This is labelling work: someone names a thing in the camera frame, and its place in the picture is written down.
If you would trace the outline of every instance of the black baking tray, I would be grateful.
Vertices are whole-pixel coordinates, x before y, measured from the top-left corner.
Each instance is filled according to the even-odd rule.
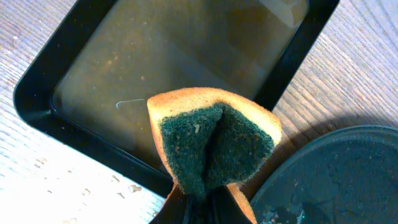
[[[309,1],[309,12],[254,101],[272,110],[339,0]],[[53,91],[117,0],[77,0],[16,86],[14,105],[28,125],[166,197],[172,179],[122,149],[63,119]]]

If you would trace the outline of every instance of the dark green plate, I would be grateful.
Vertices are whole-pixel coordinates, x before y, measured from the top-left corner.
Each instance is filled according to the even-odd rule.
[[[398,130],[327,134],[283,163],[251,202],[259,223],[398,223]]]

